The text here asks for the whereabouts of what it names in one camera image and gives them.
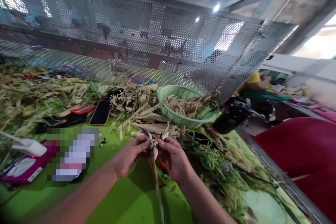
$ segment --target smartphone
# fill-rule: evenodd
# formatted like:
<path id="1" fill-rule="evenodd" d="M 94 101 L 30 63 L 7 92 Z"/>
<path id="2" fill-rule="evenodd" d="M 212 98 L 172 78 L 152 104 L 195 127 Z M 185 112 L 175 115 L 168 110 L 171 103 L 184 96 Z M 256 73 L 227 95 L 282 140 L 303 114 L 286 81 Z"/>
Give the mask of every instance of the smartphone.
<path id="1" fill-rule="evenodd" d="M 111 110 L 110 101 L 100 101 L 90 120 L 90 125 L 105 125 L 109 119 Z"/>

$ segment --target wall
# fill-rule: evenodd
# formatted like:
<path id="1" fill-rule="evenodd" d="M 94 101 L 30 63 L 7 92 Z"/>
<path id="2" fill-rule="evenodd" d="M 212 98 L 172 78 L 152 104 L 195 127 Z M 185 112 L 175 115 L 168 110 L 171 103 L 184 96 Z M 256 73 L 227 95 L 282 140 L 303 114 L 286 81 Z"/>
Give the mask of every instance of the wall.
<path id="1" fill-rule="evenodd" d="M 332 60 L 330 64 L 316 74 L 316 76 L 336 81 L 336 61 Z M 306 83 L 311 87 L 309 93 L 314 96 L 316 100 L 331 109 L 336 109 L 336 84 L 315 79 L 309 79 Z"/>
<path id="2" fill-rule="evenodd" d="M 274 58 L 265 61 L 260 68 L 271 69 L 287 74 L 292 71 L 318 76 L 336 81 L 336 61 L 330 59 L 311 59 L 290 55 L 274 54 Z M 336 110 L 336 84 L 293 74 L 287 80 L 288 86 L 297 87 L 306 83 L 309 94 L 327 107 Z"/>

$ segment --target white cable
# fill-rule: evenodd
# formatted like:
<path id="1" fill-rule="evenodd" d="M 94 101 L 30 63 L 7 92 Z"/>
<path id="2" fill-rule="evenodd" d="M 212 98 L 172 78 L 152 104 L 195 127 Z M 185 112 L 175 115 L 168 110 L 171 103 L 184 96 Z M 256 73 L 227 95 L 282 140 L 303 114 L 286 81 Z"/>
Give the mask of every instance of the white cable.
<path id="1" fill-rule="evenodd" d="M 10 138 L 10 139 L 12 139 L 12 140 L 14 140 L 14 141 L 17 142 L 17 143 L 22 144 L 20 138 L 17 138 L 17 137 L 15 137 L 15 136 L 9 135 L 9 134 L 7 134 L 6 132 L 3 132 L 3 131 L 0 131 L 0 134 L 2 134 L 2 135 L 4 135 L 4 136 L 6 136 L 6 137 L 8 137 L 8 138 Z"/>

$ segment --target red chair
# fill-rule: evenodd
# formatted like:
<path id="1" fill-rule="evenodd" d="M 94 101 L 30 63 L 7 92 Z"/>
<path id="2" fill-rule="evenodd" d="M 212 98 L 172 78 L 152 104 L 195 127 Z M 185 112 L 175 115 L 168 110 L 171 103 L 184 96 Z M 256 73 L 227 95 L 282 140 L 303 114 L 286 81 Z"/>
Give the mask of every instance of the red chair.
<path id="1" fill-rule="evenodd" d="M 304 194 L 336 223 L 336 163 L 295 181 Z"/>
<path id="2" fill-rule="evenodd" d="M 298 117 L 253 138 L 290 177 L 308 175 L 296 185 L 336 223 L 336 124 Z"/>
<path id="3" fill-rule="evenodd" d="M 336 124 L 325 120 L 293 118 L 253 138 L 290 177 L 336 163 Z"/>

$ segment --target white charger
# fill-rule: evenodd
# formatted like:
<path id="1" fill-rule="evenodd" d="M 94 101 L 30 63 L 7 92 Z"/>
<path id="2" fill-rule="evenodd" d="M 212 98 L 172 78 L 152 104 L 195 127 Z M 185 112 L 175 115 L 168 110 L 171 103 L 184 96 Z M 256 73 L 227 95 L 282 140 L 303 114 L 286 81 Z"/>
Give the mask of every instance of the white charger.
<path id="1" fill-rule="evenodd" d="M 17 138 L 3 131 L 0 131 L 0 133 L 18 143 L 13 145 L 12 149 L 20 151 L 26 155 L 41 157 L 44 153 L 47 152 L 47 148 L 34 139 Z"/>

